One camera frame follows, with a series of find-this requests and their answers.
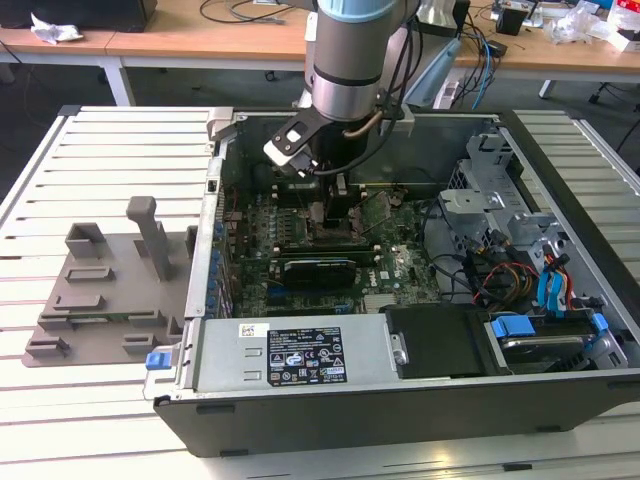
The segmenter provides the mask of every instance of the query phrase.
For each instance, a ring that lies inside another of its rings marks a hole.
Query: blue clip
[[[609,330],[609,322],[607,322],[607,319],[604,318],[604,315],[601,313],[594,313],[591,317],[591,322],[596,327],[596,330],[598,330],[598,336]]]
[[[531,320],[526,315],[503,315],[491,322],[496,338],[530,337],[536,334]]]
[[[549,272],[543,270],[540,274],[540,279],[538,280],[536,299],[538,300],[538,305],[541,307],[544,307],[547,304],[547,283],[549,283],[549,276]]]
[[[549,289],[549,295],[547,296],[547,284],[551,279],[551,288]],[[540,274],[538,280],[538,290],[536,292],[536,299],[538,304],[542,307],[546,307],[550,313],[553,313],[556,317],[564,317],[564,310],[560,310],[559,298],[560,292],[564,285],[564,278],[562,275],[543,271]]]
[[[171,352],[151,352],[144,362],[147,370],[169,370],[171,368]]]

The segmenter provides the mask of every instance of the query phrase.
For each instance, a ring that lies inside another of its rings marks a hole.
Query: plastic bag
[[[591,43],[591,37],[587,34],[591,27],[600,19],[587,11],[582,0],[575,8],[572,8],[564,18],[551,20],[544,26],[547,38],[554,44],[577,42],[582,40]]]
[[[640,31],[640,3],[614,0],[607,22],[620,30]]]

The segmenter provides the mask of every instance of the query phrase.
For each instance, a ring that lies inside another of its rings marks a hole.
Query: paper
[[[52,25],[39,20],[33,13],[31,14],[33,27],[31,31],[36,34],[40,40],[56,45],[58,42],[69,42],[84,38],[78,27],[75,25]]]

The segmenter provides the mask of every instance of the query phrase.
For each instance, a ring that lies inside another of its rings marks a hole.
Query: floor
[[[13,65],[16,81],[0,85],[0,199],[38,146],[46,128],[61,105],[113,105],[107,85],[98,81],[95,67]],[[302,89],[302,74],[277,72],[277,80],[267,82],[264,72],[235,70],[129,69],[138,105],[234,105],[288,106]],[[537,93],[541,82],[497,79],[488,90],[479,110],[510,108],[565,110],[585,118],[602,137],[616,147],[640,113],[640,89],[617,85],[627,91],[602,92],[598,104],[588,103],[597,84],[559,82],[552,98],[542,100]],[[640,129],[629,138],[623,158],[640,167]]]

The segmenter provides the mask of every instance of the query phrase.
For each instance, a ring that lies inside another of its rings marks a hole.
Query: black plastic cover
[[[484,322],[489,315],[473,305],[420,304],[386,311],[391,334],[400,335],[408,363],[400,378],[500,375]]]

